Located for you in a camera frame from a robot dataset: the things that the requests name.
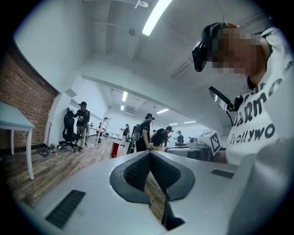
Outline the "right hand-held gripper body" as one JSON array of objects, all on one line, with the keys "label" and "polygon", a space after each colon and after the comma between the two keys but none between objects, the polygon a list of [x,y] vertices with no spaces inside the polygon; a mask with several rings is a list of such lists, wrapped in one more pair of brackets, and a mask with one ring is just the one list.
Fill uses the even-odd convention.
[{"label": "right hand-held gripper body", "polygon": [[213,161],[215,154],[220,150],[221,143],[216,131],[202,133],[197,137],[191,137],[188,146],[208,148],[208,161]]}]

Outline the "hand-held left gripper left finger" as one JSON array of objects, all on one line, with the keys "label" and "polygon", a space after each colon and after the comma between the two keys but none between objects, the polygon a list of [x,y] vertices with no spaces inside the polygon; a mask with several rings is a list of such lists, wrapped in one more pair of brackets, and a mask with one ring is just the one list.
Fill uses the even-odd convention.
[{"label": "hand-held left gripper left finger", "polygon": [[110,185],[110,174],[119,165],[138,154],[120,156],[94,163],[46,194],[34,210],[46,217],[72,190],[85,196],[57,233],[67,235],[163,235],[166,228],[156,219],[148,204],[131,203],[120,197]]}]

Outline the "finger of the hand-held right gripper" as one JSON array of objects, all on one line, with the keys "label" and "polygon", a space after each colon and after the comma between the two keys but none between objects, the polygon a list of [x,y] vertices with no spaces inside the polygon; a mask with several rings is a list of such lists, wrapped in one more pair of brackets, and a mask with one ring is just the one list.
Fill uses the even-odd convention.
[{"label": "finger of the hand-held right gripper", "polygon": [[181,156],[181,157],[186,157],[186,158],[188,156],[188,148],[185,146],[167,147],[164,149],[164,152]]}]

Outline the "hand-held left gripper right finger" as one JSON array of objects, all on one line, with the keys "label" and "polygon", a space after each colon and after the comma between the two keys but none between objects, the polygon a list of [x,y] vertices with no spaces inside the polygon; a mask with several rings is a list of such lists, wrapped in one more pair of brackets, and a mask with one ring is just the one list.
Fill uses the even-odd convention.
[{"label": "hand-held left gripper right finger", "polygon": [[234,200],[229,198],[233,179],[228,175],[236,176],[237,166],[193,160],[162,151],[153,153],[168,163],[190,169],[195,180],[185,198],[169,201],[173,216],[184,223],[171,230],[159,225],[159,230],[151,234],[226,235],[234,206]]}]

